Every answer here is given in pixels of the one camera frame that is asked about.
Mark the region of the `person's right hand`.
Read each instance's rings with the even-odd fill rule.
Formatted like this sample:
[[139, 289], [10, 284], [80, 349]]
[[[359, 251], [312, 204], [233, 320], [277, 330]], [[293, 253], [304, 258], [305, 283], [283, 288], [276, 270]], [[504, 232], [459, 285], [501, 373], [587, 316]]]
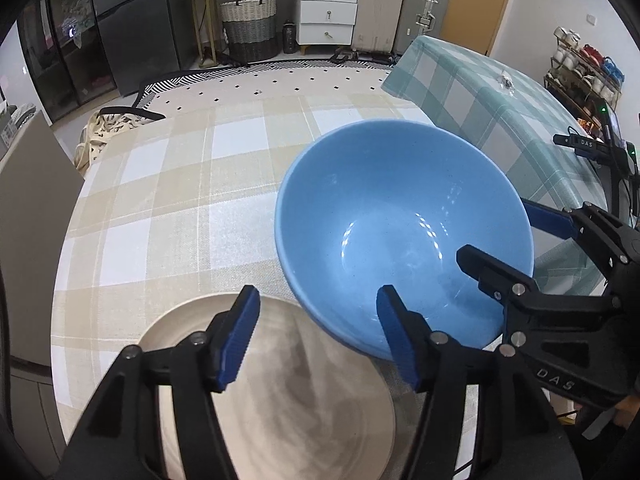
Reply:
[[640, 398], [636, 394], [626, 396], [615, 405], [614, 424], [629, 429], [640, 410]]

